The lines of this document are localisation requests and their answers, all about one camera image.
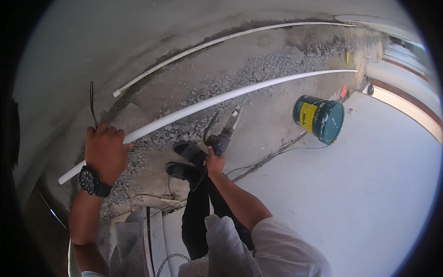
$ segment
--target leg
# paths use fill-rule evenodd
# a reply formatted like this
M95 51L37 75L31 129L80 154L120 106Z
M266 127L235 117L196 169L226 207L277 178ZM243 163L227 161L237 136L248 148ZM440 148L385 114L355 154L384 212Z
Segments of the leg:
M188 194L185 213L182 217L182 240L191 260L208 253L205 217L209 216L209 198L205 187L199 187Z
M204 187L208 189L209 196L211 197L211 203L214 207L214 213L220 218L226 215L232 218L232 221L234 221L235 229L237 230L238 236L240 237L241 241L248 247L249 250L255 249L250 231L234 216L228 204L223 199L223 196L215 187L214 183L209 178L206 178L204 181Z

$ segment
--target person's left hand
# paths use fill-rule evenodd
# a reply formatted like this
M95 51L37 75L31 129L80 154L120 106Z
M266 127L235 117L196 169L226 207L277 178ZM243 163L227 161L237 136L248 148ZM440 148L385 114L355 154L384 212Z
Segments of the person's left hand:
M124 131L100 123L97 130L86 130L86 165L98 174L102 183L112 186L128 165L131 144L122 144Z

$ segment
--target bucket lid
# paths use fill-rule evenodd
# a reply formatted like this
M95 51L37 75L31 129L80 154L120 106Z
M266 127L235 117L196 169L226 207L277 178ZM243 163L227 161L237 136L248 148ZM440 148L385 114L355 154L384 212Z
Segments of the bucket lid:
M323 140L325 142L332 142L337 139L338 133L342 129L343 120L345 118L345 109L339 102L335 102L331 106L325 119L323 127Z

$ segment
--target green bucket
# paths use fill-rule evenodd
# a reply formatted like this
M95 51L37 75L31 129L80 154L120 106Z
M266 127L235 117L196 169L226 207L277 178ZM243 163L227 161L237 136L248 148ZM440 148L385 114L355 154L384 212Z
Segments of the green bucket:
M326 145L333 144L345 119L343 105L334 100L325 100L303 95L294 106L294 121Z

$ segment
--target gravel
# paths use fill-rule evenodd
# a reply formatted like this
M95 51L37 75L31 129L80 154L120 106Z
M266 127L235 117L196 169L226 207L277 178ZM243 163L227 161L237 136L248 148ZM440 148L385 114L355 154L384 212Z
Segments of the gravel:
M172 96L165 97L163 106L159 107L159 118L237 88L269 79L313 71L319 66L324 66L330 58L338 57L340 53L349 51L352 55L355 51L354 47L354 44L345 43L338 38L326 44L307 45L305 52L301 52L296 47L283 46L272 54L253 56L238 72L209 79L201 82L198 87L189 88L187 82L179 82L178 84L184 86L188 93L186 100L179 103L179 108L171 109L174 98ZM107 221L122 213L115 207L126 207L126 211L130 210L129 203L135 193L130 191L128 194L128 187L129 184L132 184L132 179L138 175L138 171L144 168L144 153L146 151L163 151L175 142L183 140L200 141L216 110L223 112L233 110L237 105L250 106L252 105L250 97L253 93L261 94L264 97L273 97L274 89L267 87L227 100L134 141L128 156L128 168L118 179L118 184L113 187L109 197L105 198L101 220Z

